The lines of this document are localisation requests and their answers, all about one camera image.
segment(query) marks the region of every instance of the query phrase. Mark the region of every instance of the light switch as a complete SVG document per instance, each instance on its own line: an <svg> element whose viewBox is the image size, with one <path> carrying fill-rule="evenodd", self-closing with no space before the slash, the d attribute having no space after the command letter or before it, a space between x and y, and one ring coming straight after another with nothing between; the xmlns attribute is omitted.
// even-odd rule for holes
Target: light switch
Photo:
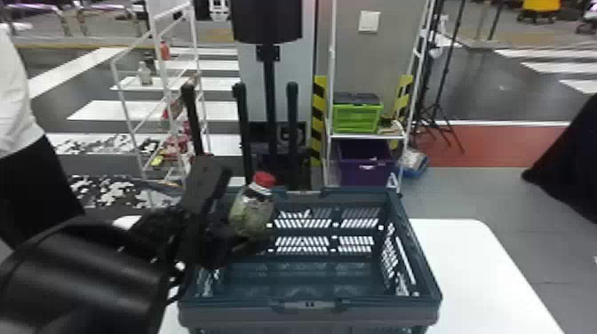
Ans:
<svg viewBox="0 0 597 334"><path fill-rule="evenodd" d="M375 33L379 29L379 14L381 12L361 11L359 17L359 31Z"/></svg>

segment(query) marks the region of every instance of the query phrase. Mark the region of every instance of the teal plastic basket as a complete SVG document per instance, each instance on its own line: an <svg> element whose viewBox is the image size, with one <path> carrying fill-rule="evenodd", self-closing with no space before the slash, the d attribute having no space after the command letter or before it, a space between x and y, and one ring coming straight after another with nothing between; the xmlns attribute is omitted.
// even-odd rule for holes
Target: teal plastic basket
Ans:
<svg viewBox="0 0 597 334"><path fill-rule="evenodd" d="M197 268L179 302L183 326L193 333L415 334L436 323L442 294L395 192L277 192L275 201L264 252L216 271Z"/></svg>

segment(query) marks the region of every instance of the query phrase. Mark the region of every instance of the red floor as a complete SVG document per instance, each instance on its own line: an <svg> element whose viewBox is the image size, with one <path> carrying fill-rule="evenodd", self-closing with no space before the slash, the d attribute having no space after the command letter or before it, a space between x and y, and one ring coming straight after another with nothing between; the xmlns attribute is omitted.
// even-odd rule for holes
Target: red floor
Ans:
<svg viewBox="0 0 597 334"><path fill-rule="evenodd" d="M418 136L418 148L431 158L434 167L530 167L561 135L563 126L472 126L454 129L465 147L449 147L435 132Z"/></svg>

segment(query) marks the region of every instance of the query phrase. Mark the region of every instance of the purple bin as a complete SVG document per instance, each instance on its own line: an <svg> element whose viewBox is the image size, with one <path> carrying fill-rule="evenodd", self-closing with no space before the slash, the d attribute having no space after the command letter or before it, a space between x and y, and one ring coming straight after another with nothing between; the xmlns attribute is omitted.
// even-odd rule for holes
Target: purple bin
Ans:
<svg viewBox="0 0 597 334"><path fill-rule="evenodd" d="M342 187L385 187L394 165L386 140L341 140L338 157Z"/></svg>

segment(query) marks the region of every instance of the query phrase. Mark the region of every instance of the jar lid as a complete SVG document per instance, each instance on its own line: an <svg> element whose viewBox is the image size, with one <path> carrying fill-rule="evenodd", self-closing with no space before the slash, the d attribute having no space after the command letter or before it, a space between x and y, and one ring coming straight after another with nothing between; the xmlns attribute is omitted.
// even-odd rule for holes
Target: jar lid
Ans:
<svg viewBox="0 0 597 334"><path fill-rule="evenodd" d="M253 182L262 187L270 188L275 186L275 176L266 171L256 171Z"/></svg>

